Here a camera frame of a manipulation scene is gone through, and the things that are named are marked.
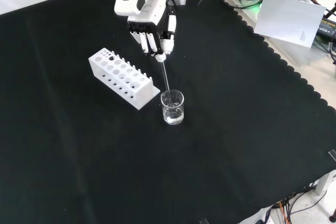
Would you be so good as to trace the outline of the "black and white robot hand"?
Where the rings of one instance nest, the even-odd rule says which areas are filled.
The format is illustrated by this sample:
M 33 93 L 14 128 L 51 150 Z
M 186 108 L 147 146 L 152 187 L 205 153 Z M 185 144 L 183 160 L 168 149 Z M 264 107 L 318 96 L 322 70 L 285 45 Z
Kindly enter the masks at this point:
M 164 63 L 174 49 L 176 9 L 186 0 L 137 0 L 140 13 L 128 17 L 128 30 L 146 55 Z

